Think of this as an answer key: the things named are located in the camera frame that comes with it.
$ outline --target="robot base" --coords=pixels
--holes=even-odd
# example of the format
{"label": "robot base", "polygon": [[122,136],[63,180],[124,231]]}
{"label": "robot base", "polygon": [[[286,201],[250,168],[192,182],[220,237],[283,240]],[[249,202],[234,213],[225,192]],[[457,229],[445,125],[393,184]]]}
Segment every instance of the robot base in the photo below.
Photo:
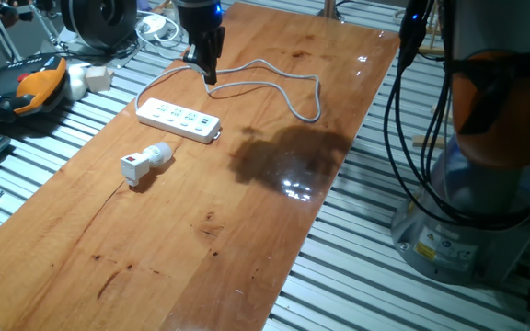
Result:
{"label": "robot base", "polygon": [[[458,209],[504,213],[530,205],[530,167],[524,171],[491,170],[470,164],[455,139],[432,168],[432,186]],[[420,190],[422,206],[447,218],[432,197]],[[530,223],[491,232],[441,223],[406,200],[392,220],[392,239],[402,258],[422,275],[448,284],[503,282],[530,244]]]}

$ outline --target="white power strip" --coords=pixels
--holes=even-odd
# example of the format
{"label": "white power strip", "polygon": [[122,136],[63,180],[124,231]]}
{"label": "white power strip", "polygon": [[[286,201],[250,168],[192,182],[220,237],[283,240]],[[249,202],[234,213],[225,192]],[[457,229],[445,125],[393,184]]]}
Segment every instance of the white power strip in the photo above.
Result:
{"label": "white power strip", "polygon": [[214,116],[149,98],[136,111],[138,121],[200,143],[209,143],[220,134],[220,120]]}

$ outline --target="power cord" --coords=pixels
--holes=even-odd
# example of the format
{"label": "power cord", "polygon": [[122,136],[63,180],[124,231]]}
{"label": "power cord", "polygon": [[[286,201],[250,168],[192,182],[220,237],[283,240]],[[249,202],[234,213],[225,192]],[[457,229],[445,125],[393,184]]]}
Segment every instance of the power cord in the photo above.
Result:
{"label": "power cord", "polygon": [[[277,88],[283,95],[283,98],[285,98],[285,102],[287,103],[290,111],[292,112],[292,114],[294,114],[294,116],[296,116],[299,120],[302,120],[306,123],[314,123],[316,121],[318,121],[318,119],[320,119],[320,116],[322,115],[322,110],[320,108],[320,96],[319,96],[319,92],[320,92],[320,80],[318,78],[317,75],[315,74],[311,74],[311,75],[298,75],[298,74],[287,74],[287,73],[284,73],[283,71],[277,69],[275,66],[273,66],[272,64],[268,63],[267,61],[263,60],[263,59],[256,59],[256,60],[253,60],[243,66],[240,66],[238,68],[234,68],[234,69],[225,69],[225,70],[219,70],[217,71],[216,73],[217,74],[229,74],[229,73],[234,73],[234,72],[238,72],[238,71],[241,71],[241,70],[245,70],[247,68],[249,68],[249,66],[253,63],[264,63],[265,65],[269,66],[275,73],[279,74],[279,75],[282,75],[284,77],[288,77],[288,78],[294,78],[294,79],[315,79],[316,80],[316,87],[315,87],[315,90],[316,90],[316,93],[315,93],[315,101],[317,103],[317,114],[314,118],[307,118],[307,117],[304,117],[302,115],[300,115],[295,109],[294,107],[292,106],[292,103],[290,102],[290,98],[287,96],[287,94],[285,93],[285,90],[283,90],[283,88],[277,84],[274,84],[274,83],[271,83],[271,82],[261,82],[261,81],[255,81],[255,82],[252,82],[252,81],[249,81],[249,82],[237,82],[237,83],[229,83],[229,84],[224,84],[224,85],[221,85],[221,86],[218,86],[218,87],[215,87],[214,89],[210,89],[208,87],[208,85],[205,85],[205,88],[206,88],[206,93],[208,95],[211,95],[212,93],[214,93],[215,91],[219,90],[219,89],[222,89],[222,88],[225,88],[225,87],[230,87],[230,86],[242,86],[242,85],[265,85],[265,86],[272,86],[272,87],[275,87]],[[172,74],[172,73],[175,73],[177,71],[180,71],[180,70],[187,70],[187,69],[191,69],[189,66],[182,66],[182,67],[179,67],[179,68],[173,68],[173,69],[170,69],[170,70],[167,70],[165,71],[164,73],[162,73],[160,76],[158,76],[157,78],[155,78],[153,81],[151,81],[150,83],[148,83],[143,89],[142,91],[140,91],[137,95],[136,95],[136,99],[134,100],[134,108],[136,109],[136,111],[138,111],[138,104],[140,102],[140,96],[148,89],[148,87],[150,87],[152,84],[154,84],[156,81],[158,81],[159,79],[161,79],[162,77],[165,77],[166,75],[168,74]]]}

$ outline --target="white object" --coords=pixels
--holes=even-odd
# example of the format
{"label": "white object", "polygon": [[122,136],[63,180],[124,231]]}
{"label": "white object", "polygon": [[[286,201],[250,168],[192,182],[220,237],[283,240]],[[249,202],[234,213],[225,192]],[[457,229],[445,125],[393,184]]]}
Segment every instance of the white object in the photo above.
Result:
{"label": "white object", "polygon": [[158,32],[157,33],[154,33],[153,34],[153,39],[154,40],[157,40],[157,41],[172,41],[173,39],[175,39],[175,37],[178,36],[179,34],[179,24],[177,24],[173,19],[171,18],[168,18],[168,17],[164,17],[160,14],[157,14],[157,13],[153,13],[153,12],[145,12],[145,11],[142,11],[142,10],[139,10],[138,11],[139,14],[145,14],[145,15],[148,15],[148,17],[145,17],[143,18],[143,21],[142,23],[145,23],[144,20],[145,19],[148,19],[149,17],[156,17],[156,22],[153,23],[153,24],[158,24],[159,22],[162,22],[162,21],[165,21],[166,23],[171,23],[174,27],[175,27],[175,32],[173,33],[173,35],[171,37],[169,37],[168,39],[166,40],[162,40],[161,37],[165,36],[165,33],[163,33],[163,35],[160,35]]}
{"label": "white object", "polygon": [[86,72],[80,66],[71,66],[67,73],[69,84],[65,86],[65,96],[71,101],[78,101],[87,92]]}
{"label": "white object", "polygon": [[143,124],[200,143],[211,142],[220,131],[218,118],[155,98],[148,99],[140,109],[136,110],[136,116]]}
{"label": "white object", "polygon": [[90,67],[87,70],[86,81],[91,92],[109,91],[111,76],[108,68],[105,66]]}
{"label": "white object", "polygon": [[[147,17],[143,18],[143,20],[140,23],[138,23],[138,25],[136,26],[136,29],[134,29],[134,31],[136,31],[136,35],[138,36],[138,38],[140,38],[143,42],[148,44],[148,46],[150,46],[153,49],[155,49],[156,53],[159,54],[161,57],[164,57],[164,58],[166,58],[168,60],[171,60],[171,61],[175,60],[175,59],[173,59],[171,57],[168,57],[168,56],[164,55],[163,53],[161,53],[159,48],[156,47],[156,45],[153,44],[151,41],[159,41],[159,42],[172,41],[179,34],[179,24],[177,24],[173,19],[168,18],[168,17],[164,17],[164,16],[159,15],[157,13],[145,12],[145,11],[142,11],[142,10],[139,10],[138,13],[139,14],[148,15]],[[147,19],[148,20],[152,19],[150,21],[150,23],[152,23],[152,26],[149,26],[149,24],[146,22]],[[164,25],[165,31],[164,32],[162,31],[162,28],[159,27],[159,24],[160,24],[159,22],[165,22],[165,25]],[[171,37],[169,37],[169,38],[167,38],[165,40],[162,40],[161,37],[165,36],[165,34],[168,31],[167,22],[172,24],[175,27],[175,32],[173,33],[173,35]]]}
{"label": "white object", "polygon": [[[310,74],[310,75],[298,75],[298,74],[287,74],[287,73],[284,73],[283,71],[277,69],[276,67],[274,67],[273,65],[271,65],[270,63],[268,63],[267,61],[263,60],[263,59],[256,59],[256,60],[253,60],[243,66],[240,66],[238,68],[234,68],[234,69],[226,69],[226,70],[219,70],[217,71],[216,73],[217,74],[228,74],[228,73],[233,73],[233,72],[237,72],[237,71],[241,71],[241,70],[244,70],[246,68],[248,68],[251,64],[253,63],[264,63],[266,65],[268,65],[274,72],[276,72],[277,74],[280,74],[284,77],[288,77],[288,78],[296,78],[296,79],[308,79],[308,80],[315,80],[316,81],[316,85],[315,85],[315,101],[317,103],[317,114],[315,117],[313,118],[307,118],[307,117],[304,117],[302,115],[300,115],[297,111],[295,111],[294,107],[292,106],[292,103],[290,102],[290,98],[287,96],[287,94],[285,93],[285,91],[283,90],[283,88],[281,86],[278,86],[277,84],[274,84],[274,83],[271,83],[271,82],[238,82],[238,83],[230,83],[230,84],[224,84],[222,86],[218,86],[214,89],[209,89],[208,88],[208,85],[204,83],[204,86],[206,88],[206,93],[208,93],[209,95],[211,95],[213,92],[221,89],[221,88],[225,88],[225,87],[229,87],[229,86],[241,86],[241,85],[267,85],[267,86],[273,86],[275,88],[277,88],[280,92],[282,92],[282,95],[283,97],[285,98],[285,102],[287,103],[287,106],[290,108],[290,111],[292,112],[292,114],[294,114],[294,116],[296,116],[299,120],[302,120],[306,123],[314,123],[316,121],[318,121],[320,119],[320,116],[322,115],[322,110],[320,108],[320,79],[318,78],[317,75],[315,74]],[[164,73],[160,74],[157,78],[155,78],[154,80],[152,80],[150,83],[148,83],[137,95],[136,95],[136,99],[134,100],[134,107],[136,108],[136,111],[138,112],[138,103],[139,103],[139,100],[140,100],[140,96],[144,93],[144,91],[146,91],[146,89],[154,84],[157,80],[165,77],[166,75],[168,74],[172,74],[172,73],[175,73],[176,71],[179,71],[179,70],[186,70],[186,69],[191,69],[189,66],[182,66],[182,67],[179,67],[179,68],[174,68],[174,69],[171,69],[171,70],[167,70],[165,71]]]}
{"label": "white object", "polygon": [[149,15],[143,18],[141,34],[145,40],[153,41],[162,38],[169,31],[167,18],[160,15]]}
{"label": "white object", "polygon": [[140,178],[148,173],[150,168],[163,165],[173,156],[173,151],[166,143],[156,143],[140,153],[124,156],[121,159],[121,173],[126,182],[132,187],[138,186]]}

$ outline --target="wooden table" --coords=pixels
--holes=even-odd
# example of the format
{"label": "wooden table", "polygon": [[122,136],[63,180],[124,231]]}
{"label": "wooden table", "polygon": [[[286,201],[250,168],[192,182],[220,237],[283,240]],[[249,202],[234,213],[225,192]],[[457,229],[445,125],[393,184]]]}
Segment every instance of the wooden table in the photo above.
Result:
{"label": "wooden table", "polygon": [[[125,108],[0,228],[0,330],[260,330],[392,61],[398,37],[234,4],[219,68],[263,58],[318,74],[305,124],[270,87],[208,97],[184,71],[143,97],[222,120],[204,145]],[[314,115],[314,83],[266,69],[219,83],[282,85]],[[159,141],[174,161],[130,190],[119,160]]]}

